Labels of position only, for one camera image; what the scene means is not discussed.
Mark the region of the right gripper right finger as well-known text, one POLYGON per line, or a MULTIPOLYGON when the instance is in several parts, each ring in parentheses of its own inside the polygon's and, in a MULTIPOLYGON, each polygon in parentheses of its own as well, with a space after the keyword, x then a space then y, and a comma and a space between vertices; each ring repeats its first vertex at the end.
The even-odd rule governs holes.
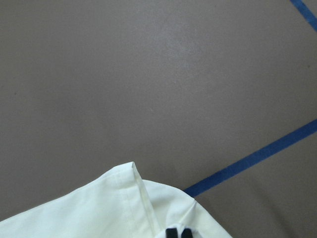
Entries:
POLYGON ((190 228, 185 228, 181 233, 181 238, 193 238, 193 233, 190 228))

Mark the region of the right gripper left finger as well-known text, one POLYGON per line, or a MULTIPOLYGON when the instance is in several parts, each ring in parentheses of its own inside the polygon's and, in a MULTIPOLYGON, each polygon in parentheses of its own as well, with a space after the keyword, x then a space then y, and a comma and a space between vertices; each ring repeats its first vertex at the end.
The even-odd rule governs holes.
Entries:
POLYGON ((177 238, 177 228, 167 228, 165 230, 166 238, 177 238))

